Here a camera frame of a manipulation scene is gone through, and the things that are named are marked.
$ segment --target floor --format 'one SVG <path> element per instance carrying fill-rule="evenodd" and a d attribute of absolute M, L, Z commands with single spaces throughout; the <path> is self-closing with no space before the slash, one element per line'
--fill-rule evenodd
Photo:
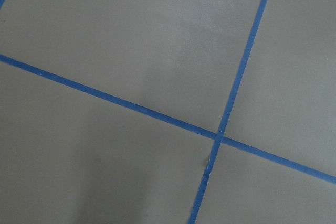
<path fill-rule="evenodd" d="M 335 13 L 5 0 L 0 222 L 336 223 Z"/>

